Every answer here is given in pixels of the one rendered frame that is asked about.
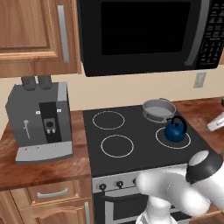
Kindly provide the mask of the black oven door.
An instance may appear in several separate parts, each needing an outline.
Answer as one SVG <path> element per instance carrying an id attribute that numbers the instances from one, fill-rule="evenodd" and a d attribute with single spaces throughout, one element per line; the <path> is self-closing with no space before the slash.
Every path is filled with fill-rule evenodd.
<path id="1" fill-rule="evenodd" d="M 119 197 L 137 194 L 137 189 L 126 189 L 94 194 L 94 224 L 136 224 L 137 217 L 147 206 L 147 199 L 108 202 L 99 196 Z"/>

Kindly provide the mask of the black microwave oven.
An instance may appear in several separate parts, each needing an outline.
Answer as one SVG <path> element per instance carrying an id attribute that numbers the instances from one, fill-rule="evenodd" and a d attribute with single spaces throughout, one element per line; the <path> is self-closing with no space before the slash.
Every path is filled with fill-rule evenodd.
<path id="1" fill-rule="evenodd" d="M 201 0 L 77 0 L 86 76 L 214 69 L 224 47 L 224 0 L 210 0 L 196 59 Z"/>

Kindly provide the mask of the wooden drawer front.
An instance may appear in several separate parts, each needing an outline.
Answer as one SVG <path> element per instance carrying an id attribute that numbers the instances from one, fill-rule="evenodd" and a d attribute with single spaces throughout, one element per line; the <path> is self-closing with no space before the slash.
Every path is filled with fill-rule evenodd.
<path id="1" fill-rule="evenodd" d="M 37 198 L 37 193 L 56 193 L 59 191 L 63 191 L 65 188 L 68 188 L 68 193 L 65 195 L 48 198 L 48 199 Z M 69 180 L 69 181 L 58 182 L 58 183 L 47 184 L 47 185 L 31 186 L 28 188 L 28 193 L 31 196 L 31 201 L 36 204 L 52 202 L 56 200 L 69 200 L 72 198 L 80 197 L 80 186 L 77 182 Z"/>

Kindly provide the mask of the grey wall socket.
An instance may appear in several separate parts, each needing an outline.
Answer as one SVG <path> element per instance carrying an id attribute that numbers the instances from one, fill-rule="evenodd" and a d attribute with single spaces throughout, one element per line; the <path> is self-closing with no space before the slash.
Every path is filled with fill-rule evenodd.
<path id="1" fill-rule="evenodd" d="M 204 72 L 204 73 L 197 73 L 193 87 L 194 88 L 202 88 L 203 85 L 204 85 L 204 81 L 205 81 L 206 75 L 207 75 L 206 72 Z"/>

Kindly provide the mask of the wooden base cupboard door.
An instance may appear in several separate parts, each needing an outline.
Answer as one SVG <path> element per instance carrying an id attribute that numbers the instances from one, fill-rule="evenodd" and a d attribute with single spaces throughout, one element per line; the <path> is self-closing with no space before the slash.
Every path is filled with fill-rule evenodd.
<path id="1" fill-rule="evenodd" d="M 93 224 L 91 199 L 78 199 L 51 206 L 40 206 L 31 210 L 31 217 L 38 224 L 86 224 L 84 203 L 88 201 L 90 221 Z"/>

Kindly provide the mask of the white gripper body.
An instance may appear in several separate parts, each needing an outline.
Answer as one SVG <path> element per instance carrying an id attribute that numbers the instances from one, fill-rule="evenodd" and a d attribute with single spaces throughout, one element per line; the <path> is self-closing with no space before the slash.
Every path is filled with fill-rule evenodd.
<path id="1" fill-rule="evenodd" d="M 219 114 L 216 118 L 214 118 L 208 125 L 207 128 L 210 131 L 215 131 L 224 127 L 224 112 Z"/>

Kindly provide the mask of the wooden wall cupboard door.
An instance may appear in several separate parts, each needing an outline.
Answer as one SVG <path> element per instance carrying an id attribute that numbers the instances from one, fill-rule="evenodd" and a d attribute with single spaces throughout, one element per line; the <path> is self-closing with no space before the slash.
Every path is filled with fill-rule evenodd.
<path id="1" fill-rule="evenodd" d="M 72 0 L 0 0 L 0 62 L 64 61 L 58 5 L 64 6 L 70 62 L 74 56 Z"/>

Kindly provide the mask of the blue kettle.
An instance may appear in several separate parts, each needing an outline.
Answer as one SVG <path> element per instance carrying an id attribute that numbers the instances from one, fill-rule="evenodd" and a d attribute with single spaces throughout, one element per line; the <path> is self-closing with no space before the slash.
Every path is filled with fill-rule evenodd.
<path id="1" fill-rule="evenodd" d="M 173 118 L 167 118 L 164 135 L 167 140 L 178 143 L 186 137 L 186 129 L 185 119 L 179 115 L 175 115 Z"/>

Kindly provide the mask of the grey cooking pot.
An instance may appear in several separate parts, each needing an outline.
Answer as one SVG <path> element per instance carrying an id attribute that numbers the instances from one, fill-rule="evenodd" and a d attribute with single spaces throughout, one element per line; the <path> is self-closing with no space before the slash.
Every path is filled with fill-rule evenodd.
<path id="1" fill-rule="evenodd" d="M 154 123 L 166 123 L 167 118 L 173 118 L 176 107 L 164 98 L 148 100 L 143 104 L 143 116 Z"/>

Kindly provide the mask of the grey coffee machine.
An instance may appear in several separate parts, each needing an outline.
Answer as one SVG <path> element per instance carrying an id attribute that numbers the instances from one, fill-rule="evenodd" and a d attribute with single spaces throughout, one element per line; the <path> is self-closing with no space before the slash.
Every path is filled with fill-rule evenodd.
<path id="1" fill-rule="evenodd" d="M 17 142 L 16 162 L 30 165 L 73 155 L 67 84 L 49 75 L 23 77 L 10 92 L 6 111 Z"/>

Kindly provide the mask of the black hob stove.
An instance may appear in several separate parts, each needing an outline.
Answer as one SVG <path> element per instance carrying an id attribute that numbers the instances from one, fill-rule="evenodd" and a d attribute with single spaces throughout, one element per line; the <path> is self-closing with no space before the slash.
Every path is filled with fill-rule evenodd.
<path id="1" fill-rule="evenodd" d="M 198 151 L 212 148 L 188 126 L 180 143 L 168 141 L 165 125 L 144 118 L 143 107 L 102 108 L 83 112 L 94 194 L 133 189 L 140 171 L 161 168 L 186 168 Z M 123 182 L 122 189 L 116 182 Z M 106 184 L 104 191 L 99 184 Z"/>

